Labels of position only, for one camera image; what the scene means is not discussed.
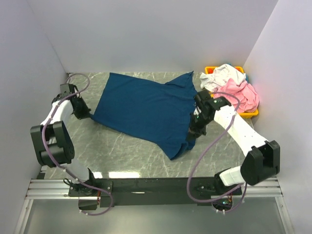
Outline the dark blue t shirt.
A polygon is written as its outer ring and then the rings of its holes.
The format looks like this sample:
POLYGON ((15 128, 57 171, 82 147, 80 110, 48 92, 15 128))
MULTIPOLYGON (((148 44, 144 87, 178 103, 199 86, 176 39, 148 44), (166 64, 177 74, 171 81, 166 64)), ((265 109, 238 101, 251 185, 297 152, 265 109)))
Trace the dark blue t shirt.
POLYGON ((192 72, 165 84, 110 73, 91 118, 118 132, 155 143, 173 160, 195 145, 187 135, 196 94, 192 72))

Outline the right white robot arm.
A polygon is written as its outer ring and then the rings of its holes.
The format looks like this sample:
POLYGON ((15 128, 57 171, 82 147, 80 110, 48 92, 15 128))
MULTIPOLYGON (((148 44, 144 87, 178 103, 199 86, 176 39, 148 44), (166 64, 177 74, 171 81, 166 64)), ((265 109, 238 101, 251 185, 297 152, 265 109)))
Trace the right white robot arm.
POLYGON ((224 97, 213 98, 207 91, 194 97, 195 113, 191 115, 187 140, 206 134, 206 126, 215 121, 235 140, 245 159, 242 165, 226 169, 214 176, 214 190, 224 195, 231 186, 256 185, 280 172, 280 146, 258 134, 224 97))

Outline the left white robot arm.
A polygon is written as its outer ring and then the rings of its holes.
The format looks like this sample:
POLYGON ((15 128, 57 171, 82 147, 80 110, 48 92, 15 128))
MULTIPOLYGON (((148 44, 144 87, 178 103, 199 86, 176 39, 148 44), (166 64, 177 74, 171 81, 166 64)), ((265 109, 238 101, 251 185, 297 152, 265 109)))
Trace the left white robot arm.
POLYGON ((90 117, 87 106, 77 86, 62 84, 60 94, 52 101, 52 109, 47 118, 30 129, 37 161, 41 166, 60 167, 71 177, 74 184, 80 184, 80 190, 87 196, 94 195, 98 189, 90 169, 74 159, 75 150, 66 122, 71 115, 77 119, 90 117))

